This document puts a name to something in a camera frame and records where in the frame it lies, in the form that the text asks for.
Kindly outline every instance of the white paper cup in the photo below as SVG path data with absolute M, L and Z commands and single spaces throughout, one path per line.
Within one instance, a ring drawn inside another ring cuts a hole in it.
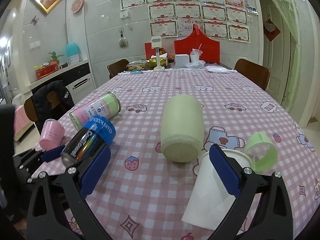
M 252 167 L 244 153 L 223 149 L 228 157 L 235 158 L 241 167 Z M 232 206 L 235 197 L 229 195 L 213 167 L 209 152 L 199 160 L 200 170 L 181 221 L 191 225 L 215 230 Z
M 196 62 L 199 60 L 200 55 L 190 55 L 191 62 Z

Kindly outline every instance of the blue gripper pad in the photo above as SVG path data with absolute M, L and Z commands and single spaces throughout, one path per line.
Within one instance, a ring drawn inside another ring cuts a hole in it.
M 236 198 L 240 195 L 239 177 L 222 155 L 218 146 L 212 145 L 209 150 L 209 158 L 218 173 L 224 187 L 230 195 Z
M 54 148 L 50 151 L 45 151 L 44 154 L 41 156 L 41 160 L 43 162 L 50 162 L 53 161 L 54 159 L 57 159 L 60 157 L 60 153 L 62 150 L 65 148 L 65 145 L 59 146 L 57 148 Z
M 106 169 L 111 159 L 111 151 L 108 145 L 106 145 L 92 161 L 91 165 L 87 168 L 85 173 L 81 177 L 80 181 L 80 196 L 86 198 L 90 195 L 96 187 L 102 173 Z

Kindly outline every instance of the pink checkered tablecloth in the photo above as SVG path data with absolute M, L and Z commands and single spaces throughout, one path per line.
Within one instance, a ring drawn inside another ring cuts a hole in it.
M 76 107 L 109 90 L 119 97 L 122 110 L 111 120 L 116 128 L 111 161 L 86 201 L 115 240 L 177 240 L 184 236 L 188 240 L 207 240 L 212 233 L 181 222 L 196 181 L 198 159 L 172 163 L 161 154 L 162 112 L 167 100 L 179 94 L 192 95 L 203 105 L 205 149 L 205 143 L 210 141 L 241 151 L 247 139 L 258 131 L 266 133 L 277 146 L 278 163 L 267 174 L 280 171 L 284 178 L 294 217 L 294 237 L 316 211 L 320 166 L 313 146 L 289 114 L 241 74 L 204 70 L 120 74 Z M 60 119 L 67 140 L 76 134 L 68 114 Z M 43 163 L 34 175 L 64 170 L 59 158 Z M 258 201 L 257 196 L 241 231 L 248 229 Z M 71 212 L 66 214 L 71 227 L 78 230 Z

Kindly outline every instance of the butterfly decoration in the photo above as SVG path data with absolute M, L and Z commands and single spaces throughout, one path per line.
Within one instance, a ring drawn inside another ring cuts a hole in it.
M 33 17 L 32 21 L 30 24 L 36 25 L 38 23 L 39 18 L 36 19 L 36 15 Z

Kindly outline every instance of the black jacket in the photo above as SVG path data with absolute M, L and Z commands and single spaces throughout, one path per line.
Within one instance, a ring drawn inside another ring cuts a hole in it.
M 59 98 L 61 98 L 61 103 L 54 109 L 51 109 L 51 102 L 47 99 L 47 94 L 51 91 L 55 91 Z M 58 120 L 75 105 L 69 90 L 63 85 L 62 80 L 53 81 L 48 85 L 41 87 L 36 93 L 34 93 L 34 95 L 31 96 L 31 100 L 38 117 L 36 126 L 39 133 L 42 131 L 45 120 Z

